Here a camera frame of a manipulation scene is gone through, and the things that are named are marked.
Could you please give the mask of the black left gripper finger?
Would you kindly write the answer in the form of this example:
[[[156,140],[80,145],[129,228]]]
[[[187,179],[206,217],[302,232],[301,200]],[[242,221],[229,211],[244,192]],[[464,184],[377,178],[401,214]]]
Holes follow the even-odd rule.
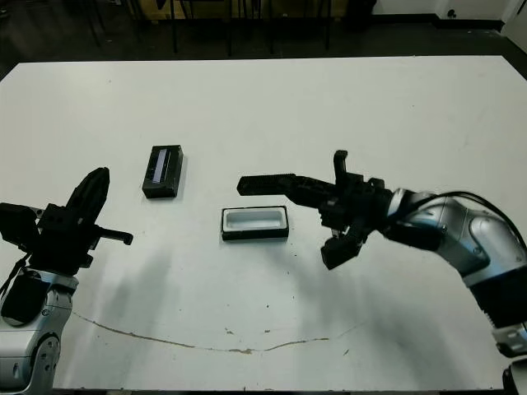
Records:
[[[92,170],[73,190],[66,208],[79,217],[98,217],[103,207],[103,168]]]
[[[100,167],[86,177],[83,214],[86,223],[95,223],[100,214],[110,186],[110,170]]]

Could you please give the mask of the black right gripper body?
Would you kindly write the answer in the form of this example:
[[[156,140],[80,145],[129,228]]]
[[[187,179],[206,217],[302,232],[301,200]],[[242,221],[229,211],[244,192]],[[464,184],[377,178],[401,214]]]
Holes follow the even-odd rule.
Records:
[[[346,151],[334,153],[334,190],[319,207],[319,213],[323,226],[361,245],[384,223],[394,193],[382,179],[364,179],[361,174],[348,172],[346,159]]]

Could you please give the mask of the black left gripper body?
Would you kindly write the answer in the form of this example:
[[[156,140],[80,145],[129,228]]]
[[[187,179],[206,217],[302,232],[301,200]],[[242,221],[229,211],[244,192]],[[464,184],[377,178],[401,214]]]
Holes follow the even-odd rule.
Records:
[[[89,252],[102,238],[130,245],[131,234],[96,224],[100,211],[100,207],[49,204],[37,225],[40,234],[31,253],[31,266],[42,271],[77,271],[91,265]]]

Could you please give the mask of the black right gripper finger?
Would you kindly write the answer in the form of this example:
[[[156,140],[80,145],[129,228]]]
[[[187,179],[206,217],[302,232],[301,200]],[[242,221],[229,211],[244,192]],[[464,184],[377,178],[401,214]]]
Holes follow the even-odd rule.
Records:
[[[334,184],[297,174],[289,174],[283,183],[286,193],[335,193]]]
[[[294,190],[287,193],[287,198],[299,206],[319,208],[329,200],[329,195],[312,190]]]

